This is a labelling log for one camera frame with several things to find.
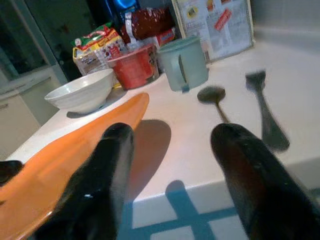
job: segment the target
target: light blue mug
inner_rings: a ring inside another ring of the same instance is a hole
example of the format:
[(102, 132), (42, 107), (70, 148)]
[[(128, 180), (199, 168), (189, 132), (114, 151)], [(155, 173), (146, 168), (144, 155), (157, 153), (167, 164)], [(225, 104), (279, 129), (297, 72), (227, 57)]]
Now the light blue mug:
[(157, 53), (172, 91), (187, 92), (208, 80), (205, 55), (198, 37), (169, 42)]

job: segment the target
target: red bag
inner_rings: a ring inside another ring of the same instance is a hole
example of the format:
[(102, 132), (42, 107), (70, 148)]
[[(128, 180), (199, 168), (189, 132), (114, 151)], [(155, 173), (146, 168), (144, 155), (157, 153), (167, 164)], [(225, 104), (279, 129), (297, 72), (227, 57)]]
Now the red bag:
[[(153, 37), (175, 26), (169, 8), (146, 8), (131, 14), (133, 36), (137, 40)], [(124, 24), (120, 30), (124, 43), (131, 42)]]

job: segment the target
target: label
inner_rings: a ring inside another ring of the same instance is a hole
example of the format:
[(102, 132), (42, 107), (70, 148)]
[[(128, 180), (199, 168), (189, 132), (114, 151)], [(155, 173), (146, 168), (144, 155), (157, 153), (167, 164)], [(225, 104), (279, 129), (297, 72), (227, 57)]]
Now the label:
[(220, 32), (224, 28), (228, 20), (231, 18), (231, 14), (231, 11), (228, 8), (226, 8), (224, 12), (221, 14), (218, 21), (215, 23), (214, 28)]
[(195, 18), (197, 14), (198, 14), (198, 8), (196, 6), (190, 7), (186, 12), (186, 15), (188, 16), (189, 19)]
[(157, 42), (159, 47), (161, 47), (162, 45), (171, 42), (172, 40), (175, 39), (175, 32), (174, 30), (171, 28), (167, 31), (164, 31), (160, 34), (158, 34), (156, 36)]

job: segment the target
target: cabinet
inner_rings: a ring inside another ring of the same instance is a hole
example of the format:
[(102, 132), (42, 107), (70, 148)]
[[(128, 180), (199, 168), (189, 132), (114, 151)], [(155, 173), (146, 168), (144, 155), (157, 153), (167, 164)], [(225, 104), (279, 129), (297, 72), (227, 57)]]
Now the cabinet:
[(50, 77), (0, 100), (0, 161), (30, 138), (59, 109), (44, 97), (59, 85)]

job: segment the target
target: orange plate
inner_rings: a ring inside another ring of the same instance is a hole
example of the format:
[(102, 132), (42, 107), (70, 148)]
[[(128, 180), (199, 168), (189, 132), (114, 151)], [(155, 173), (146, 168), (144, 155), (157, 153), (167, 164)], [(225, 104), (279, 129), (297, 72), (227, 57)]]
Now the orange plate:
[(103, 132), (114, 123), (133, 129), (145, 114), (149, 95), (141, 93), (121, 106), (51, 142), (0, 190), (0, 239), (31, 235), (49, 217), (71, 175), (90, 156)]

